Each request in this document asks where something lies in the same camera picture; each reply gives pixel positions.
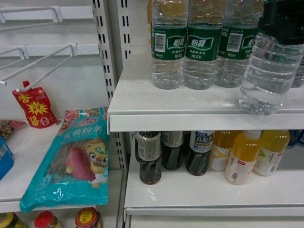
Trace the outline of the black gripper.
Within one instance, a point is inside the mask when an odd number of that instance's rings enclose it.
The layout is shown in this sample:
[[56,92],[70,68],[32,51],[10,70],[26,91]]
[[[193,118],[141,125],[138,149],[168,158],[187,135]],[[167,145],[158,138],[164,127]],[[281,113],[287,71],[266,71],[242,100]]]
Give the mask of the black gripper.
[[304,43],[304,2],[302,0],[266,0],[258,28],[279,44]]

